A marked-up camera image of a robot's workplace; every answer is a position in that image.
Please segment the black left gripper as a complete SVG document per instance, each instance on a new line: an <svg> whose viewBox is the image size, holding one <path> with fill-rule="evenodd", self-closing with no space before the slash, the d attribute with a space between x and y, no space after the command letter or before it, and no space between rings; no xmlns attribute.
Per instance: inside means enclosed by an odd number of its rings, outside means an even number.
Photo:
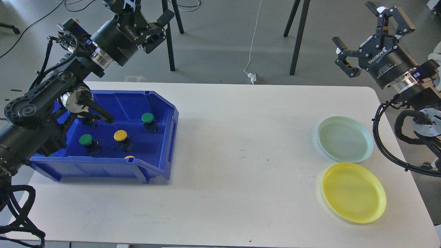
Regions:
<svg viewBox="0 0 441 248"><path fill-rule="evenodd" d="M104 0L106 8L115 14L92 36L92 41L106 52L120 66L124 66L141 45L147 54L158 47L166 38L167 24L174 13L167 9L150 22L141 12L140 0Z"/></svg>

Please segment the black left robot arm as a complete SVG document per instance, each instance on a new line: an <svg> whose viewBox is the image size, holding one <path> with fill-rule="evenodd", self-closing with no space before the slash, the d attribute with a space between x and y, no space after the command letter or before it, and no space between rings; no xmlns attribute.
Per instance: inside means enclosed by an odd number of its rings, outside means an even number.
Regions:
<svg viewBox="0 0 441 248"><path fill-rule="evenodd" d="M41 70L27 93L4 109L8 125L1 130L1 210L8 207L15 220L1 226L1 240L29 248L45 247L45 233L28 215L35 202L30 185L13 185L11 179L35 154L49 156L67 147L67 133L77 116L105 123L114 117L94 100L84 79L98 77L113 62L124 66L141 47L150 53L164 40L175 13L164 1L163 13L148 22L140 0L104 0L114 13L90 35L74 19L60 24L57 37L48 37Z"/></svg>

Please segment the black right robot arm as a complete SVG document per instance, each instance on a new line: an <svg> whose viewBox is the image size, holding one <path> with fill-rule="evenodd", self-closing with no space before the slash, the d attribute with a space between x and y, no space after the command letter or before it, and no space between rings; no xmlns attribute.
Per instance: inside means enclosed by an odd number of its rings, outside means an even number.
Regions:
<svg viewBox="0 0 441 248"><path fill-rule="evenodd" d="M357 50L348 49L339 37L333 37L338 55L335 64L350 78L365 70L381 89L392 87L397 92L378 107L372 119L374 141L381 154L405 171L440 177L440 91L435 86L439 64L430 59L419 65L400 46L399 39L415 30L402 8L377 7L370 1L366 6L377 18L375 34ZM386 149L379 123L389 107L402 109L395 120L395 136L408 144L427 146L436 155L433 165L411 165Z"/></svg>

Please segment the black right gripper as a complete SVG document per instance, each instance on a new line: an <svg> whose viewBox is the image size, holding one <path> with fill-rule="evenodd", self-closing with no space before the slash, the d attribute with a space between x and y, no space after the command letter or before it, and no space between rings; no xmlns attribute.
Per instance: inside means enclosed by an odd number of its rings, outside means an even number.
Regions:
<svg viewBox="0 0 441 248"><path fill-rule="evenodd" d="M375 34L361 44L362 51L349 50L339 37L333 37L338 55L335 64L354 78L361 70L351 66L347 58L359 58L359 66L383 90L399 76L417 68L417 62L399 44L399 39L413 33L416 27L401 7L378 7L371 1L367 1L366 6L377 18Z"/></svg>

